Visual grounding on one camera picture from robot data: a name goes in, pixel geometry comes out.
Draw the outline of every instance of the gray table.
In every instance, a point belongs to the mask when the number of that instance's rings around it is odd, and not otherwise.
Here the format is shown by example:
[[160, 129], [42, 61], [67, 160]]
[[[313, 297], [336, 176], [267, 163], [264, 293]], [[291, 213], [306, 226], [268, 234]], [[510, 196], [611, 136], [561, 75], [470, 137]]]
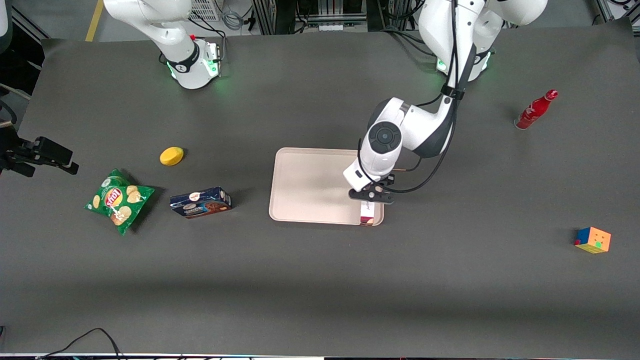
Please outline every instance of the gray table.
[[[496, 47], [441, 171], [370, 229], [275, 222], [269, 191], [279, 148], [354, 149], [379, 101], [438, 93], [433, 60], [390, 35], [231, 38], [223, 77], [194, 91], [151, 42], [48, 42], [21, 135], [69, 146], [81, 168], [2, 176], [4, 351], [46, 352], [102, 326], [125, 352], [637, 359], [629, 25], [522, 28]], [[516, 130], [549, 88], [550, 113]], [[188, 156], [160, 165], [173, 145]], [[115, 167], [159, 189], [125, 237], [82, 209]], [[169, 210], [169, 196], [216, 185], [235, 210]], [[590, 225], [613, 234], [609, 253], [572, 246]], [[74, 351], [109, 345], [94, 336]]]

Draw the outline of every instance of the brand logo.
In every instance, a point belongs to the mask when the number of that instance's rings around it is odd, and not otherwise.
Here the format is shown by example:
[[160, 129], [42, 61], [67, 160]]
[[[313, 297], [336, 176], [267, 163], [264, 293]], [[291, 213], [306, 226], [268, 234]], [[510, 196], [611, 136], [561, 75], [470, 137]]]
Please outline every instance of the brand logo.
[[120, 205], [122, 202], [122, 192], [118, 188], [113, 188], [107, 192], [107, 196], [104, 198], [104, 204], [108, 208], [113, 208]]
[[184, 213], [185, 214], [190, 214], [190, 213], [194, 213], [196, 211], [202, 211], [202, 208], [195, 208], [195, 209], [187, 210]]

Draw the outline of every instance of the red bottle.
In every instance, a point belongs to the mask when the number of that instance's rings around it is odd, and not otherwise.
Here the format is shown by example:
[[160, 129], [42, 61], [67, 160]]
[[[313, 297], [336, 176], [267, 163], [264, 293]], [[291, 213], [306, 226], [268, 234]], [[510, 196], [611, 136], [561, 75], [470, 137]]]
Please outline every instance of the red bottle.
[[532, 102], [531, 105], [520, 114], [520, 117], [513, 121], [513, 124], [520, 130], [526, 130], [534, 121], [538, 120], [547, 112], [549, 104], [551, 104], [556, 97], [558, 97], [558, 92], [549, 90], [546, 95]]

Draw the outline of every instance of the beige tray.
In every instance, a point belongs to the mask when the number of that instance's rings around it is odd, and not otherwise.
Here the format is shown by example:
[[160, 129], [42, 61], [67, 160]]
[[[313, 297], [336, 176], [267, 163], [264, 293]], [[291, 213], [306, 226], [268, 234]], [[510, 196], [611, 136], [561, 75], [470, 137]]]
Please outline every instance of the beige tray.
[[[276, 154], [269, 216], [276, 221], [360, 225], [362, 202], [348, 196], [342, 176], [355, 150], [284, 147]], [[375, 204], [373, 226], [384, 219], [384, 205]]]

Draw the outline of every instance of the green chips bag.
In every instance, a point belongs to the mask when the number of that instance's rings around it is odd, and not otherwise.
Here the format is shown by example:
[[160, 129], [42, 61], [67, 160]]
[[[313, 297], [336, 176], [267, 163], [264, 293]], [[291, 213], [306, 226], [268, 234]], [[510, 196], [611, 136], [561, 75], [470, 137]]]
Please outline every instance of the green chips bag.
[[84, 208], [109, 217], [124, 235], [153, 193], [153, 188], [132, 185], [118, 169], [113, 169]]

